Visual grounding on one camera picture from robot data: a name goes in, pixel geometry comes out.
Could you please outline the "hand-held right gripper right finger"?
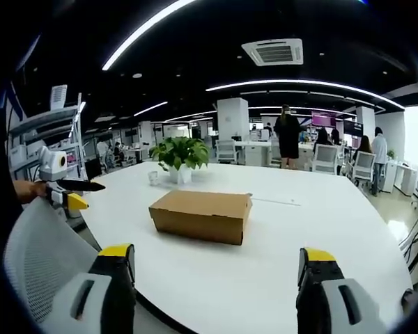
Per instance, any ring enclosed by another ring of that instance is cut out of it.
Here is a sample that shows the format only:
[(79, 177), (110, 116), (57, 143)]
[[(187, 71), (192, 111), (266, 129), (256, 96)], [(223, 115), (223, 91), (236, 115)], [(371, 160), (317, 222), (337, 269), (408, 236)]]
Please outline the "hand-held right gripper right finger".
[(385, 333), (379, 308), (327, 251), (301, 248), (297, 277), (298, 333)]

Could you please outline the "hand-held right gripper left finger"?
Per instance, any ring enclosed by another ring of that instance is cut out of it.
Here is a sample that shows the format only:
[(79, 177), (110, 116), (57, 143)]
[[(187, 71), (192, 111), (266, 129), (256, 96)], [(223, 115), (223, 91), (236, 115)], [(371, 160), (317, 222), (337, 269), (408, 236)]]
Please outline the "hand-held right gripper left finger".
[(78, 273), (55, 294), (43, 332), (133, 333), (134, 285), (134, 245), (103, 249), (87, 273)]

